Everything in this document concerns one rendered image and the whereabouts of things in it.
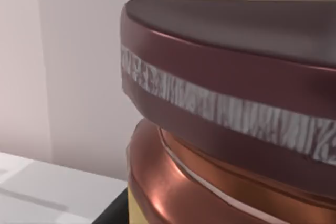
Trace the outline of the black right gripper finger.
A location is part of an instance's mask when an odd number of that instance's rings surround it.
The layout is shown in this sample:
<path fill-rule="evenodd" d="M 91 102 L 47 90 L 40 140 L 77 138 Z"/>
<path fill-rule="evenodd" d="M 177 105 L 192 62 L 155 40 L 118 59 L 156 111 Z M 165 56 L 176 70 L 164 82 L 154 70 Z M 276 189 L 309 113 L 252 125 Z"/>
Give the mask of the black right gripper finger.
<path fill-rule="evenodd" d="M 129 224 L 128 188 L 116 197 L 93 224 Z"/>

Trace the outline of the yellow bottle with maroon cap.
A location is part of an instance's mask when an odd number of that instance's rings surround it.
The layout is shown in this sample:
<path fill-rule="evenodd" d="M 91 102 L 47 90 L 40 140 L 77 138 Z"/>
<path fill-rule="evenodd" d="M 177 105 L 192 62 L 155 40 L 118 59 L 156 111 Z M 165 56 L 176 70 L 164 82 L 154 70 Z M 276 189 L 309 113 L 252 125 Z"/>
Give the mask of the yellow bottle with maroon cap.
<path fill-rule="evenodd" d="M 129 0 L 129 224 L 336 224 L 336 0 Z"/>

